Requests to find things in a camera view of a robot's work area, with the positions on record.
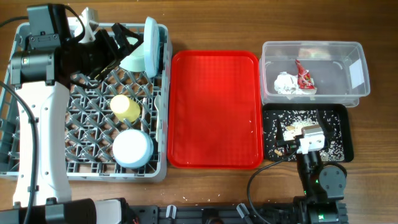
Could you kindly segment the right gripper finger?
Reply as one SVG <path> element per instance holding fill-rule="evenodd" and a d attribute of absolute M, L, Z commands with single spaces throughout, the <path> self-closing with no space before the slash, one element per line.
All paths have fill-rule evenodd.
<path fill-rule="evenodd" d="M 322 118 L 322 116 L 318 110 L 316 110 L 316 116 L 317 116 L 318 125 L 322 128 L 324 136 L 325 137 L 333 137 L 333 135 L 335 133 L 333 128 L 329 127 L 329 124 L 324 122 L 324 119 Z"/>
<path fill-rule="evenodd" d="M 275 139 L 284 140 L 284 131 L 282 129 L 280 118 L 277 118 Z"/>

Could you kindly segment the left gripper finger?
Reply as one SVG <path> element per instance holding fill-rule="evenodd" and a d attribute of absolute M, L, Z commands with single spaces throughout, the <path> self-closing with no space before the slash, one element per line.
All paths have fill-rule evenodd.
<path fill-rule="evenodd" d="M 139 34 L 132 32 L 128 28 L 124 27 L 120 23 L 115 23 L 111 27 L 114 32 L 114 38 L 120 47 L 127 47 L 130 45 L 127 38 L 132 37 L 137 40 L 137 42 L 133 45 L 133 47 L 139 47 L 143 42 L 143 37 Z"/>
<path fill-rule="evenodd" d="M 123 59 L 125 58 L 125 57 L 127 57 L 128 55 L 130 55 L 134 50 L 136 50 L 138 47 L 133 47 L 133 45 L 136 43 L 136 42 L 129 42 L 130 43 L 130 45 L 128 45 L 127 47 L 120 47 L 119 46 L 119 51 L 120 51 L 120 53 L 121 53 L 121 56 L 123 57 Z"/>

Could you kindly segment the green bowl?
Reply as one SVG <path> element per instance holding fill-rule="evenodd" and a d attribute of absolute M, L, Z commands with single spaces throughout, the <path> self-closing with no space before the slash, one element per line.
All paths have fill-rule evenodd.
<path fill-rule="evenodd" d="M 120 65 L 122 69 L 130 72 L 143 72 L 145 70 L 144 47 L 143 44 L 138 46 L 130 55 L 125 57 Z"/>

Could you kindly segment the rice and food scraps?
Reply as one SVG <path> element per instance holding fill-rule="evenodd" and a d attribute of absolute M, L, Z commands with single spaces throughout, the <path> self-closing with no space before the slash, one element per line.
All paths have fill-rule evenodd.
<path fill-rule="evenodd" d="M 323 161 L 342 162 L 345 159 L 340 118 L 334 111 L 320 111 L 324 122 L 333 128 L 333 137 L 326 137 L 327 148 L 320 152 Z M 264 152 L 270 161 L 279 161 L 287 156 L 283 147 L 276 148 L 275 134 L 277 118 L 280 118 L 284 140 L 292 140 L 302 133 L 302 128 L 317 125 L 316 110 L 267 110 L 264 112 Z"/>

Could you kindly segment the light blue plate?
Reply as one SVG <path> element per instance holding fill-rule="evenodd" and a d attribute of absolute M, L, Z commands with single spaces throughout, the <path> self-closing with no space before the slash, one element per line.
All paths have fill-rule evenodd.
<path fill-rule="evenodd" d="M 159 69 L 160 34 L 155 19 L 147 17 L 144 26 L 144 65 L 149 78 L 155 77 Z"/>

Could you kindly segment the white tissue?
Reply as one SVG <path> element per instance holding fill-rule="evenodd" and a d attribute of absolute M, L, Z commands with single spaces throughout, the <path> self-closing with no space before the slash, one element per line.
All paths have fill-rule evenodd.
<path fill-rule="evenodd" d="M 291 75 L 287 72 L 280 72 L 274 81 L 274 90 L 278 94 L 284 95 L 314 95 L 317 88 L 300 89 L 298 84 L 298 76 Z"/>

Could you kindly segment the red snack wrapper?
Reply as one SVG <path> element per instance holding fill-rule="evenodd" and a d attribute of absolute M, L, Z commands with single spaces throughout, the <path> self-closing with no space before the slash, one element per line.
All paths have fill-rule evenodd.
<path fill-rule="evenodd" d="M 299 60 L 295 60 L 297 66 L 297 83 L 298 87 L 303 90 L 314 90 L 315 84 L 312 82 L 310 72 L 306 70 Z"/>

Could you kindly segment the white plastic fork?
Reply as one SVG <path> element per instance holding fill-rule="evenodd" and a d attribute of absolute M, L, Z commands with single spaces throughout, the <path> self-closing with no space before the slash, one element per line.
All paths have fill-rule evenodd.
<path fill-rule="evenodd" d="M 141 112 L 141 130 L 147 132 L 148 123 L 146 121 L 146 113 L 147 113 L 147 98 L 143 97 L 142 99 L 142 112 Z"/>

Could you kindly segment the yellow plastic cup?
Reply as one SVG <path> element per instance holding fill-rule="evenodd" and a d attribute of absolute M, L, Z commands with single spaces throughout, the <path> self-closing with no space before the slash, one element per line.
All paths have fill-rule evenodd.
<path fill-rule="evenodd" d="M 111 99 L 110 108 L 118 120 L 133 123 L 140 115 L 140 106 L 126 95 L 116 95 Z"/>

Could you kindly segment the white plastic spoon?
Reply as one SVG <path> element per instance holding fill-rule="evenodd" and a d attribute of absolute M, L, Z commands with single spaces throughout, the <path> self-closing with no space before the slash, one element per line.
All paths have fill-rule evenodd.
<path fill-rule="evenodd" d="M 161 96 L 157 95 L 154 99 L 154 106 L 157 112 L 156 118 L 156 131 L 155 131 L 155 140 L 159 142 L 159 131 L 160 131 L 160 106 L 161 106 Z"/>

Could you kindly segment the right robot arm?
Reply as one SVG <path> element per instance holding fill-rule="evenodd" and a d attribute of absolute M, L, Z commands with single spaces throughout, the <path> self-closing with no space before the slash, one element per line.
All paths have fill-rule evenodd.
<path fill-rule="evenodd" d="M 291 204 L 273 208 L 276 223 L 347 223 L 342 200 L 347 171 L 322 160 L 329 150 L 342 147 L 339 121 L 329 111 L 285 111 L 278 115 L 275 148 L 293 155 L 304 195 Z"/>

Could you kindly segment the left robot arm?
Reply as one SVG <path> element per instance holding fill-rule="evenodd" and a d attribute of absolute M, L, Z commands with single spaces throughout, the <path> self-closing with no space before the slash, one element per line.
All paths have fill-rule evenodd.
<path fill-rule="evenodd" d="M 18 102 L 20 164 L 14 205 L 1 212 L 2 223 L 137 223 L 124 198 L 72 200 L 65 168 L 65 113 L 74 74 L 103 80 L 142 44 L 139 34 L 121 24 L 113 35 L 101 29 L 92 42 L 57 34 L 33 36 L 30 50 L 13 54 L 11 83 L 3 85 Z"/>

